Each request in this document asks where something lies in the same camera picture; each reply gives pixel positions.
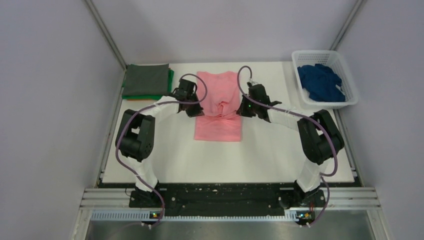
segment metal floor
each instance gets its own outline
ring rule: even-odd
[[[86,240],[105,240],[125,221],[91,221]],[[109,240],[374,240],[367,211],[327,211],[311,228],[293,222],[163,222],[133,225]]]

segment plastic laundry basket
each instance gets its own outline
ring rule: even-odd
[[[294,71],[297,79],[297,90],[299,92],[300,104],[306,108],[339,109],[348,105],[355,105],[358,102],[358,90],[352,79],[351,72],[343,57],[336,51],[329,50],[299,50],[291,54]],[[298,67],[303,65],[322,64],[330,67],[341,78],[341,90],[344,92],[346,101],[344,102],[323,102],[314,101],[309,98],[309,93],[302,89],[299,78]]]

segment white table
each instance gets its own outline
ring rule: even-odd
[[[196,74],[198,71],[213,74],[237,72],[243,65],[252,68],[253,80],[265,86],[271,101],[294,106],[308,116],[319,110],[300,107],[291,62],[178,63],[169,66],[175,71],[172,84],[175,88],[183,74]],[[248,92],[248,76],[249,71],[243,70],[241,82],[245,92]],[[196,81],[194,77],[186,79]],[[135,182],[133,174],[115,158],[115,139],[125,110],[139,110],[153,102],[122,101],[103,183]],[[189,118],[185,112],[156,124],[151,155],[153,170],[161,183],[292,183],[306,159],[297,131],[257,117],[243,117],[241,142],[197,141],[194,140],[194,130],[195,119]],[[337,157],[338,171],[326,180],[333,183],[353,182],[346,151],[342,149]],[[326,173],[334,168],[333,160],[329,161]]]

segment gray folded cloth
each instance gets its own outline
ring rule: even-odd
[[[123,96],[168,94],[169,64],[138,66],[131,64],[126,69]]]

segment white wall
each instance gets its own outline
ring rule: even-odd
[[[93,0],[127,63],[290,60],[328,49],[356,0]]]
[[[368,1],[341,44],[361,99],[342,115],[396,239],[424,227],[424,1]]]
[[[0,238],[68,239],[122,70],[81,0],[3,0],[0,31]]]

